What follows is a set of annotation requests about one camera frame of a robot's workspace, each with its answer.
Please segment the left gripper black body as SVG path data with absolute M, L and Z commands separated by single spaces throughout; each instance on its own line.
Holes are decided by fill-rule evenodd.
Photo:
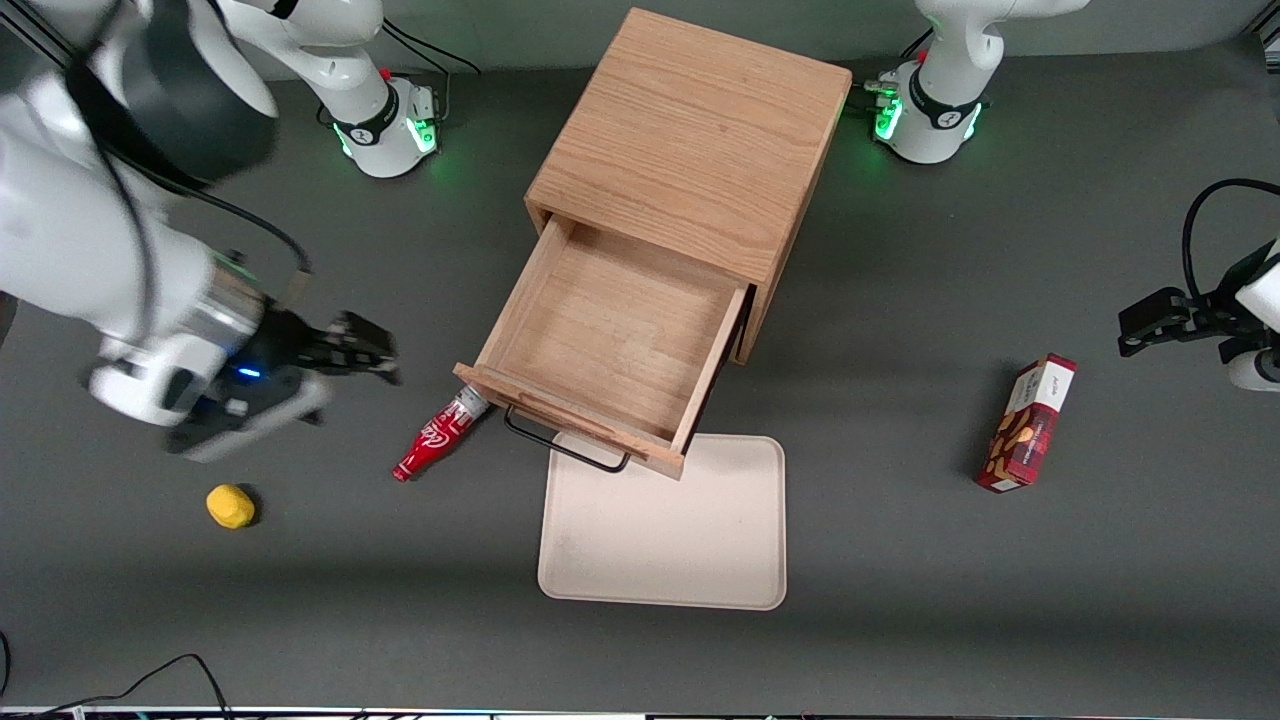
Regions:
M 1249 340 L 1256 337 L 1256 316 L 1236 299 L 1238 290 L 1213 290 L 1207 293 L 1188 291 L 1187 309 L 1190 329 L 1187 341 L 1224 337 Z

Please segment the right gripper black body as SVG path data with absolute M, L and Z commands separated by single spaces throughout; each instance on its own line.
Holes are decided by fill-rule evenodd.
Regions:
M 294 313 L 264 313 L 250 338 L 252 401 L 330 401 L 332 382 L 317 374 L 321 333 Z

